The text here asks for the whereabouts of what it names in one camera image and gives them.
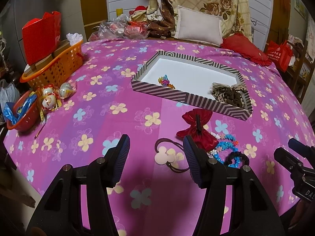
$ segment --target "red hair bow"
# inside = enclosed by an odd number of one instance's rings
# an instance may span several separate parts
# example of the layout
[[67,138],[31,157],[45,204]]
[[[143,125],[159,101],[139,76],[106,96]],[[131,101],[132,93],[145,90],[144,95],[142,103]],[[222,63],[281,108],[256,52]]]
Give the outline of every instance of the red hair bow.
[[194,108],[192,111],[186,112],[182,117],[185,122],[190,124],[190,127],[178,131],[176,135],[181,138],[191,135],[199,148],[204,149],[206,152],[213,150],[219,142],[203,127],[210,120],[211,116],[212,111],[201,108]]

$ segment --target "clear plastic bag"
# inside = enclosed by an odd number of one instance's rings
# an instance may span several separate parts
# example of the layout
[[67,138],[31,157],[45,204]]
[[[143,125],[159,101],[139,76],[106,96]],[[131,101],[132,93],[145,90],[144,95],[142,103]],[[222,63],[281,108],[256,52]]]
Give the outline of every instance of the clear plastic bag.
[[89,41],[113,40],[113,39],[132,39],[143,40],[149,35],[146,23],[130,22],[125,14],[120,15],[113,21],[102,21],[97,32],[93,32]]

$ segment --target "cardboard box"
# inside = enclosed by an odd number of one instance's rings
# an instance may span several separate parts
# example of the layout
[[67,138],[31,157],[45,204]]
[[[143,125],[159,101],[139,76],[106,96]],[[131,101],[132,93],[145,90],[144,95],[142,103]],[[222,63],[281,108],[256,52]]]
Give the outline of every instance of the cardboard box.
[[60,53],[65,51],[66,49],[70,48],[70,42],[68,40],[63,40],[60,42],[58,48],[53,52],[53,58],[57,57]]
[[[176,89],[163,87],[158,78],[168,76]],[[203,58],[159,51],[131,79],[133,90],[247,120],[253,112],[248,91],[241,92],[245,107],[229,105],[209,93],[212,83],[244,83],[241,73],[223,64]]]
[[38,61],[35,64],[36,70],[40,70],[43,67],[47,66],[53,60],[53,56],[50,54],[49,56],[43,58],[41,61]]

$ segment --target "red cushion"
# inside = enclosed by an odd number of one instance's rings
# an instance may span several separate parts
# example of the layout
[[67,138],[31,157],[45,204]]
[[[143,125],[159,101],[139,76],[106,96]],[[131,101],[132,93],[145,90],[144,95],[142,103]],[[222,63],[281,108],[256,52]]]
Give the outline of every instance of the red cushion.
[[221,48],[239,53],[242,57],[261,66],[270,66],[272,63],[265,53],[258,49],[241,33],[235,33],[228,38],[224,38]]

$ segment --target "orange plastic basket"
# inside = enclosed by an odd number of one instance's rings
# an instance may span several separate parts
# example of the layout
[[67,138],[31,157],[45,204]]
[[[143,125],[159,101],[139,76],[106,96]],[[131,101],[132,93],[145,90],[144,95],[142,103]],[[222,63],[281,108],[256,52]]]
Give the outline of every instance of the orange plastic basket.
[[83,41],[66,49],[38,72],[28,76],[24,73],[20,82],[27,82],[32,88],[49,83],[59,88],[83,64],[82,43]]

